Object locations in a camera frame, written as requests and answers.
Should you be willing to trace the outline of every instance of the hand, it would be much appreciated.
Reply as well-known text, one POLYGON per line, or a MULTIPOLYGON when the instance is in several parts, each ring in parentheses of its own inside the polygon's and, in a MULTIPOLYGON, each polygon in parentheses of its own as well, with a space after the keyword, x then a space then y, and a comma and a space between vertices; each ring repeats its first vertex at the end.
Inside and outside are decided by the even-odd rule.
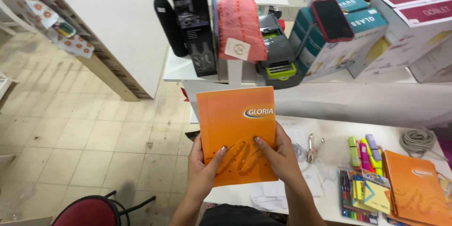
POLYGON ((302 172, 293 151, 292 141, 278 122, 276 122, 275 139, 276 151, 262 138, 254 137, 258 147, 270 160, 273 172, 279 179, 285 183, 291 183, 297 181, 299 177, 302 178, 302 172))
POLYGON ((195 138, 192 150, 189 154, 189 171, 185 196, 188 196, 195 201, 202 202, 207 195, 209 195, 213 187, 213 180, 217 173, 218 166, 222 162, 226 151, 227 147, 223 146, 215 153, 215 156, 209 162, 209 165, 206 166, 202 162, 201 136, 198 135, 195 138))

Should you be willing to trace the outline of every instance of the coiled cable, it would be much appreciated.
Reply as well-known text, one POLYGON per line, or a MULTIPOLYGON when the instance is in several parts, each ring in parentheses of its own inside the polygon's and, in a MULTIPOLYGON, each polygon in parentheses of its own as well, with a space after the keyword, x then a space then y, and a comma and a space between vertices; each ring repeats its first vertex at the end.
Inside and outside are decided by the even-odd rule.
POLYGON ((413 157, 411 154, 420 154, 419 158, 422 158, 424 154, 429 151, 436 154, 439 158, 448 161, 443 155, 432 151, 435 142, 435 134, 427 130, 408 131, 400 137, 400 146, 402 146, 410 157, 413 157))

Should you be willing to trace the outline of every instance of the manicured nail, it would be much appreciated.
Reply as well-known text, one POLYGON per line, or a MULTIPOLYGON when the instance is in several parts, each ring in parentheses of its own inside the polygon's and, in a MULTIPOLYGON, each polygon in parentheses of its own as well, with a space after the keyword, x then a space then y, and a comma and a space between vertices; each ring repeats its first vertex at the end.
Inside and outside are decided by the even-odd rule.
POLYGON ((223 146, 223 147, 218 151, 218 153, 220 153, 221 155, 224 155, 224 154, 226 153, 226 151, 227 151, 227 146, 223 146))
POLYGON ((262 142, 262 139, 260 137, 254 137, 254 140, 256 143, 260 144, 262 142))

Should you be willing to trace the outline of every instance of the smartphone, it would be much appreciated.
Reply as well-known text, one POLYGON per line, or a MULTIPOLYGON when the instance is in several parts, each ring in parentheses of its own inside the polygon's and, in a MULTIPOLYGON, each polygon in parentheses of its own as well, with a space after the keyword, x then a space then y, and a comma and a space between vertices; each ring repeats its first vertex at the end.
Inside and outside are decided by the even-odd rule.
POLYGON ((326 42, 350 41, 355 37, 336 0, 313 1, 311 10, 326 42))

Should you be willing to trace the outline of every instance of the orange notebook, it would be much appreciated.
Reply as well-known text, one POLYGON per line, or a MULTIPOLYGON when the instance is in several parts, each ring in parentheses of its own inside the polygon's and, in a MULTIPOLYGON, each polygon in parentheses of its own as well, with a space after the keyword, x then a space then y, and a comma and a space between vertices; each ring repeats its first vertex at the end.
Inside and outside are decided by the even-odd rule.
POLYGON ((268 158, 254 142, 258 136, 276 150, 273 87, 196 94, 204 163, 227 146, 213 186, 278 181, 268 158))
POLYGON ((385 160, 395 206, 393 216, 438 226, 452 225, 452 211, 432 162, 388 150, 385 160))

